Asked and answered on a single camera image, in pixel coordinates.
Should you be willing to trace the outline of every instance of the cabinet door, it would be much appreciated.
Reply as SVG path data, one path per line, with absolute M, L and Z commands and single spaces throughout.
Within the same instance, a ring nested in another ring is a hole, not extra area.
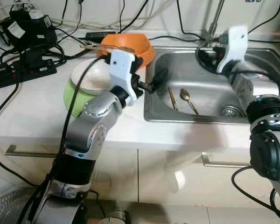
M 6 156 L 8 147 L 9 144 L 0 143 L 0 161 L 32 183 L 40 184 L 51 170 L 53 158 Z M 57 153 L 59 148 L 50 145 L 16 147 L 17 152 L 26 153 Z M 0 177 L 13 185 L 26 186 L 23 181 L 2 168 Z M 115 150 L 104 147 L 91 176 L 91 189 L 97 191 L 103 199 L 137 201 L 137 149 Z
M 237 169 L 205 167 L 197 152 L 140 150 L 139 200 L 211 207 L 260 207 L 232 185 L 231 175 Z M 268 202 L 272 186 L 254 170 L 240 173 L 236 181 L 248 193 Z

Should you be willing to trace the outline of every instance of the sink basin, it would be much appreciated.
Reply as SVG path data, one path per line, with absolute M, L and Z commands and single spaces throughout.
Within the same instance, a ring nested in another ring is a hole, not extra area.
M 147 66 L 146 82 L 162 80 L 153 94 L 145 93 L 144 118 L 161 122 L 248 123 L 240 101 L 224 75 L 203 69 L 195 58 L 195 48 L 155 47 L 156 57 Z M 245 59 L 279 76 L 280 57 L 271 49 L 248 49 Z M 173 109 L 168 91 L 172 90 L 178 111 Z M 186 89 L 199 115 L 181 99 Z

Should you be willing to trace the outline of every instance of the metal pipe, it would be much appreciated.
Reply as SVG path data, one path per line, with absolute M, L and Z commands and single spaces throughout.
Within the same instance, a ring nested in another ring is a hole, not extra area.
M 223 8 L 223 4 L 224 4 L 225 0 L 220 0 L 218 7 L 217 7 L 217 11 L 214 17 L 214 21 L 210 24 L 210 29 L 209 29 L 209 34 L 210 35 L 214 35 L 218 26 L 218 19 L 220 17 L 222 8 Z

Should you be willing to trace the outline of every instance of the white plate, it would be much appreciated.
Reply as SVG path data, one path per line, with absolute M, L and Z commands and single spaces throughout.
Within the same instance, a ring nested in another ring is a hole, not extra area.
M 71 73 L 73 84 L 77 85 L 79 79 L 86 67 L 94 61 L 95 58 L 89 59 L 77 65 Z M 80 89 L 84 92 L 99 95 L 104 90 L 110 90 L 110 66 L 99 60 L 86 73 L 80 85 Z

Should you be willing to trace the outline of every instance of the cabinet handle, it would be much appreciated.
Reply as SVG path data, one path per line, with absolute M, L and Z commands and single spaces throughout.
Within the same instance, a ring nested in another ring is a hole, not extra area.
M 12 155 L 12 156 L 27 156 L 27 157 L 41 157 L 41 158 L 55 158 L 57 154 L 55 153 L 35 153 L 35 152 L 16 152 L 17 146 L 10 145 L 5 155 Z
M 250 166 L 250 164 L 211 163 L 207 153 L 202 153 L 202 162 L 205 167 L 243 168 Z

